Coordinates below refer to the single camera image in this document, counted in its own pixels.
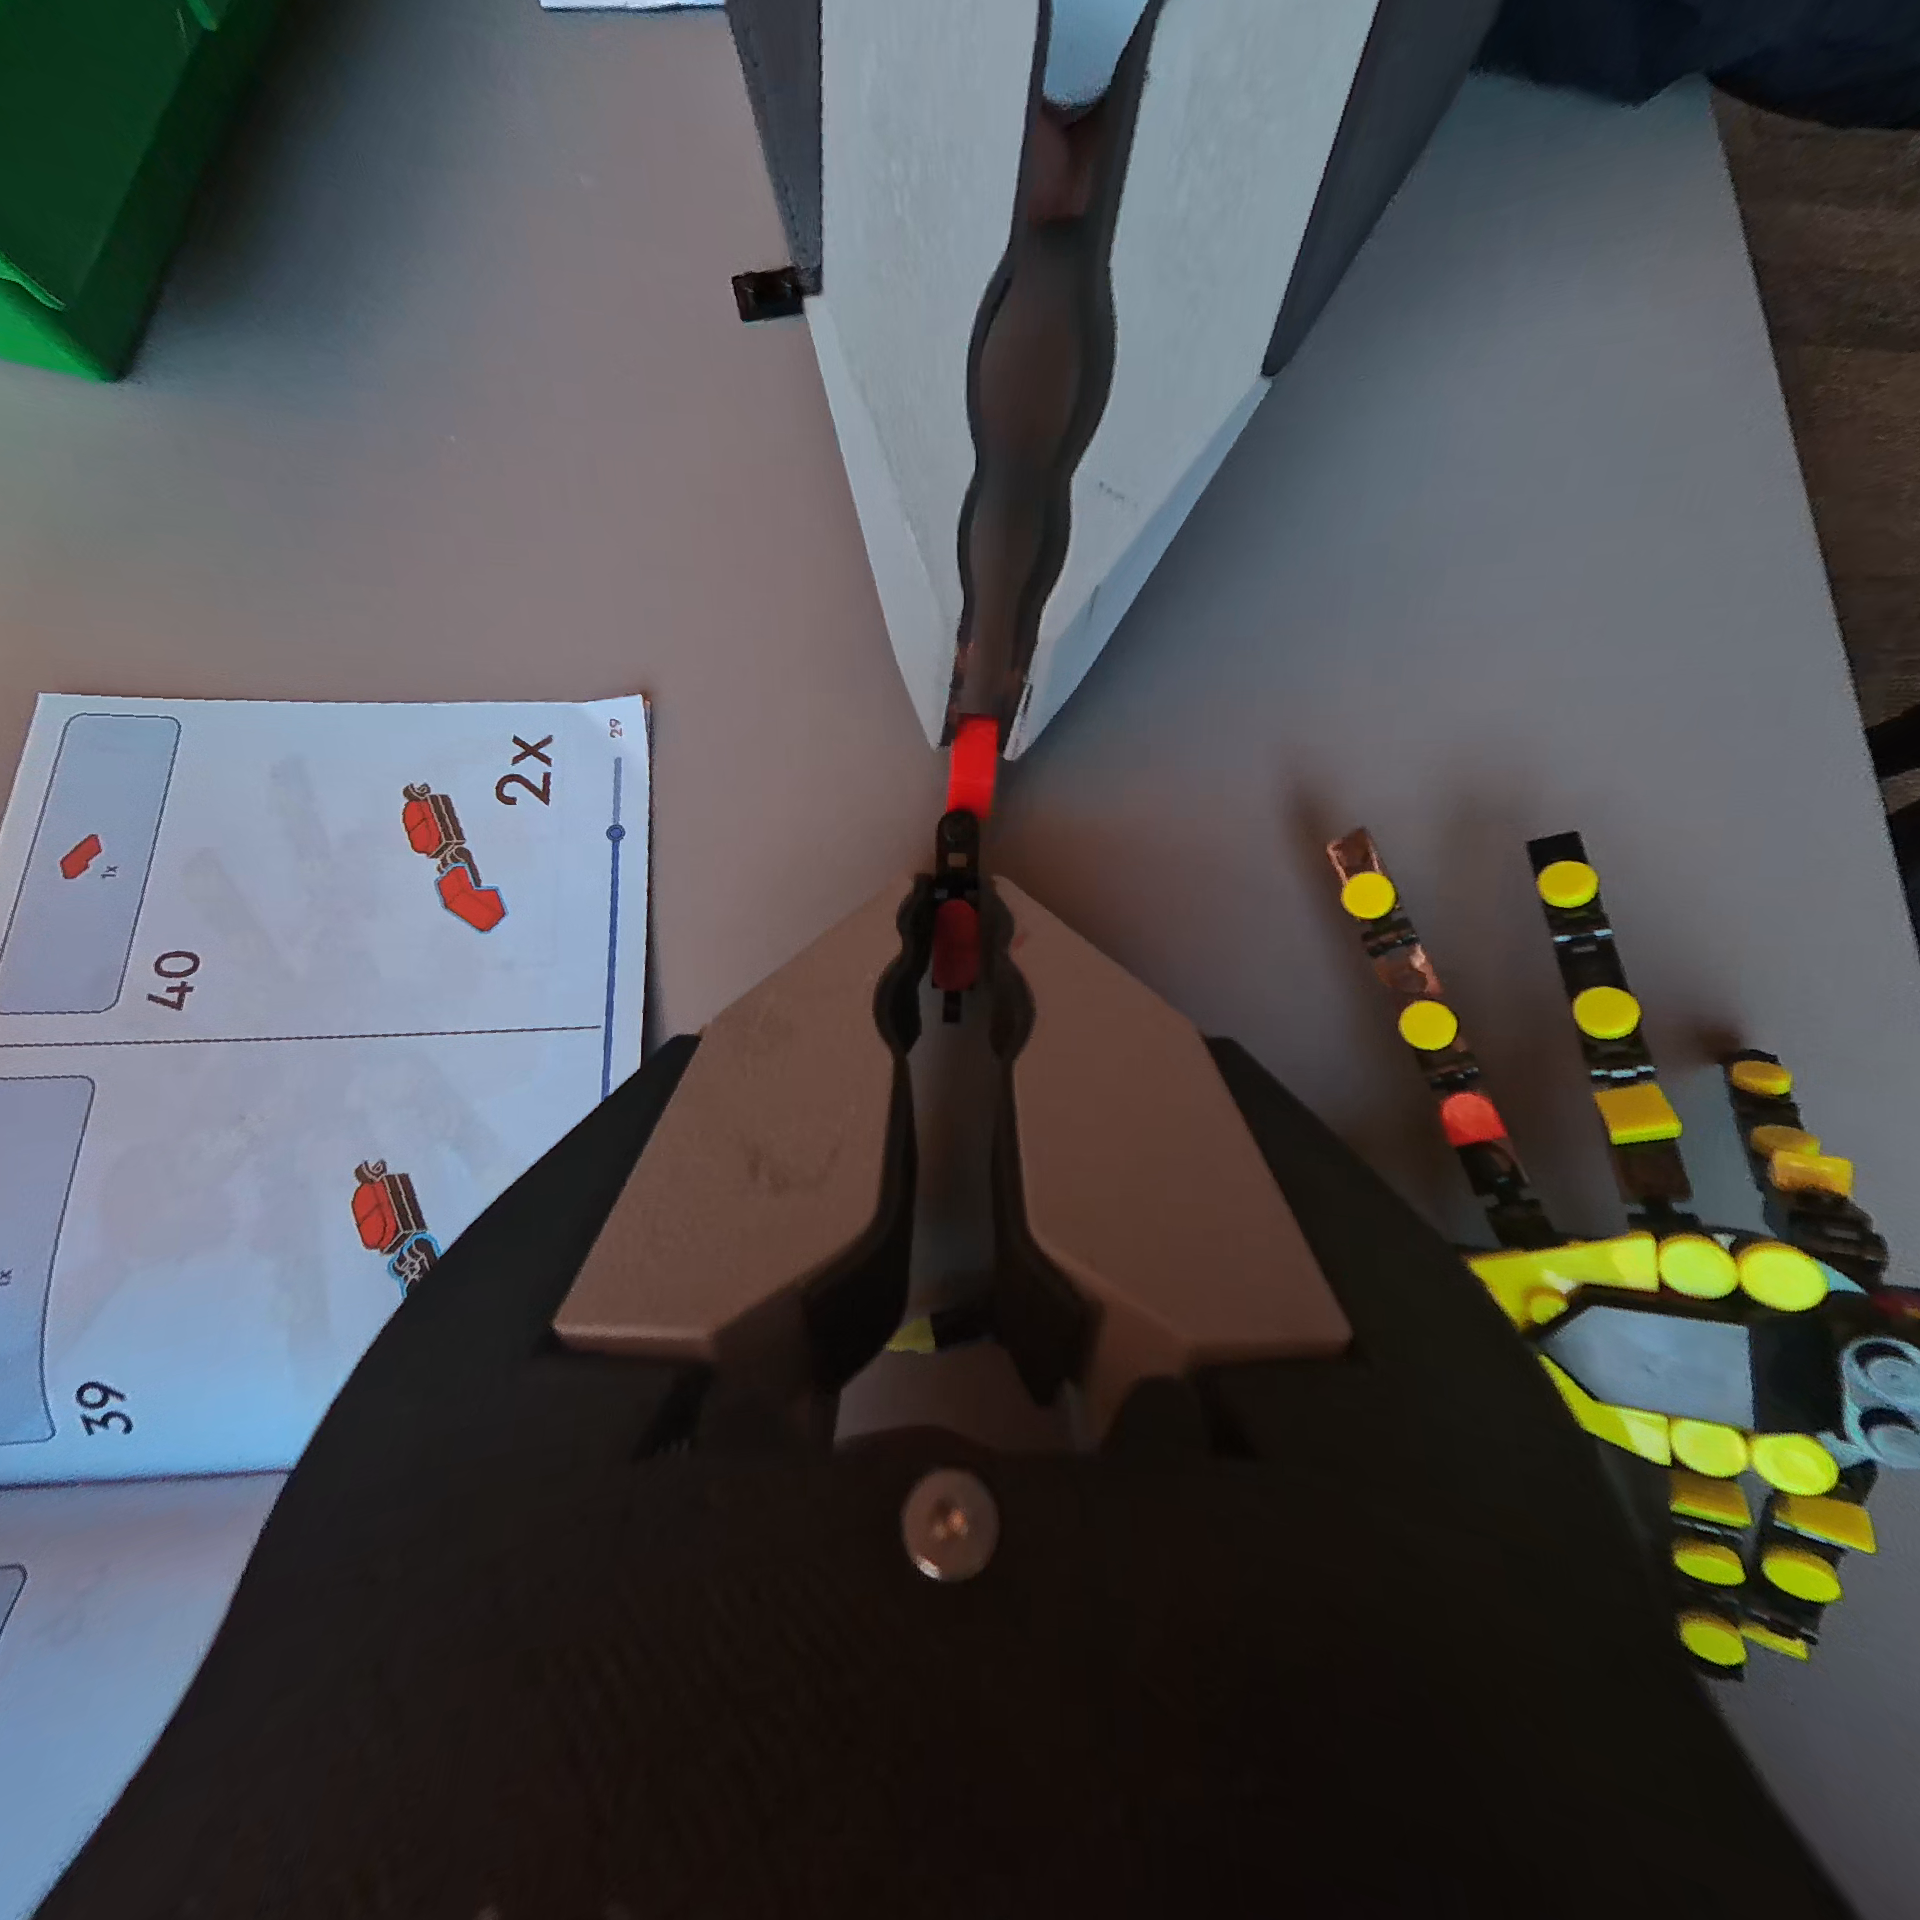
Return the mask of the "black red lego leg assembly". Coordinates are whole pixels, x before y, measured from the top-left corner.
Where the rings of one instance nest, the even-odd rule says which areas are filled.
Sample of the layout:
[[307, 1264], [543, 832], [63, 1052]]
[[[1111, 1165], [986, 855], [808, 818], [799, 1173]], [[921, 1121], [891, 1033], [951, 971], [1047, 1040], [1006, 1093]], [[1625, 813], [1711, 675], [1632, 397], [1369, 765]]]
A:
[[[933, 828], [930, 878], [930, 945], [925, 979], [946, 1028], [959, 1028], [982, 977], [982, 815], [947, 801]], [[946, 1284], [942, 1298], [908, 1315], [885, 1345], [888, 1353], [930, 1357], [994, 1331], [992, 1269], [982, 1265]]]

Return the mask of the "lego instruction booklet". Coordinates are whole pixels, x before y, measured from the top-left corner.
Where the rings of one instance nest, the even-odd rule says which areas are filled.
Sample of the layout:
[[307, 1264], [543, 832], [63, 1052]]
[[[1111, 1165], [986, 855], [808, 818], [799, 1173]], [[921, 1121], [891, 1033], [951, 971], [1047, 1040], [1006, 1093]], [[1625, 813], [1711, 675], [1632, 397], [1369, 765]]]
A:
[[654, 713], [42, 693], [3, 810], [3, 1488], [287, 1469], [641, 1055]]

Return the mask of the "yellow black lego spider model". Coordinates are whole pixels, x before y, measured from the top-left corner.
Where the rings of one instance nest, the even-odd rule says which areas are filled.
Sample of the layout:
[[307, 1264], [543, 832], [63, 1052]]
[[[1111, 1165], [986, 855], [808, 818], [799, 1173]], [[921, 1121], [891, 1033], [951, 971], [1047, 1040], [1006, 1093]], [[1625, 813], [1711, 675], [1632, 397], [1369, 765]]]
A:
[[1804, 1663], [1844, 1597], [1845, 1560], [1878, 1552], [1879, 1476], [1916, 1473], [1916, 1288], [1889, 1277], [1853, 1162], [1804, 1126], [1775, 1054], [1719, 1061], [1764, 1224], [1696, 1211], [1682, 1115], [1585, 843], [1546, 834], [1526, 855], [1625, 1209], [1609, 1235], [1549, 1217], [1374, 836], [1353, 828], [1326, 846], [1338, 903], [1494, 1234], [1465, 1265], [1571, 1421], [1636, 1464], [1637, 1498], [1659, 1495], [1652, 1541], [1686, 1660], [1719, 1680], [1742, 1677], [1756, 1649]]

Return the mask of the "dark cloth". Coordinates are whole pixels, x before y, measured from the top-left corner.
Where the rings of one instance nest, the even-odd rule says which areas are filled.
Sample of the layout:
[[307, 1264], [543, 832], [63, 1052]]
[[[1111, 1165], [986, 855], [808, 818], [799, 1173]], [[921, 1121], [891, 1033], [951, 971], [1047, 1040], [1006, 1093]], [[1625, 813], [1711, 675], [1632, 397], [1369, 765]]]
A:
[[1475, 68], [1640, 106], [1707, 80], [1830, 128], [1913, 130], [1913, 2], [1502, 2]]

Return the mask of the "green cardboard box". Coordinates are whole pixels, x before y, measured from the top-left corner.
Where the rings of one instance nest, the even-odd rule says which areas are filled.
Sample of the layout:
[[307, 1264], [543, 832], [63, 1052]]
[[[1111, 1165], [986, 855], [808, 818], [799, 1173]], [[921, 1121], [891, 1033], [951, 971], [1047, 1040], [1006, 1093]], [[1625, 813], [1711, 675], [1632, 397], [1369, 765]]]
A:
[[1, 358], [123, 375], [278, 2], [1, 5]]

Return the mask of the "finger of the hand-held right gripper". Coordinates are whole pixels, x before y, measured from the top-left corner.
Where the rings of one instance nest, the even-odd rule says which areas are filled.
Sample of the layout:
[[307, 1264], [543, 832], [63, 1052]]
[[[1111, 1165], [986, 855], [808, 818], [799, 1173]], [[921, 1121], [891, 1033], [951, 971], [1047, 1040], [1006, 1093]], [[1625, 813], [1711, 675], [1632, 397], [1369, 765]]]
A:
[[1039, 2], [729, 2], [831, 432], [916, 720], [947, 732], [968, 370], [1043, 75]]
[[1498, 4], [1169, 2], [1145, 31], [1108, 249], [1111, 379], [1068, 492], [1004, 755], [1029, 749], [1297, 351]]

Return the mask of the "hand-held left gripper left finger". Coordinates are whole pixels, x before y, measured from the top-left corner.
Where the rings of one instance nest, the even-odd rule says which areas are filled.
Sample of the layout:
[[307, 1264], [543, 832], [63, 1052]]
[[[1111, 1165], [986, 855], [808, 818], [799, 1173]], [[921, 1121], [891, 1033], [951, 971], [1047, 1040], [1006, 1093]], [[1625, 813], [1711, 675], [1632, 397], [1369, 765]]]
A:
[[932, 881], [899, 878], [708, 1019], [561, 1343], [715, 1374], [855, 1374], [881, 1352], [908, 1288], [930, 930]]

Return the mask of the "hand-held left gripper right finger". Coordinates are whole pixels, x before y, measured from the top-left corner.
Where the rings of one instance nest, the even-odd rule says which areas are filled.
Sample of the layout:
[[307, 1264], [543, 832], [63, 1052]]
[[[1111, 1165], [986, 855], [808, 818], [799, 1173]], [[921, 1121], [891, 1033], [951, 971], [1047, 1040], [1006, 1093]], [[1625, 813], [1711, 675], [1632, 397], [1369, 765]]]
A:
[[1201, 1032], [1010, 880], [982, 939], [992, 1320], [1020, 1380], [1343, 1353], [1350, 1320]]

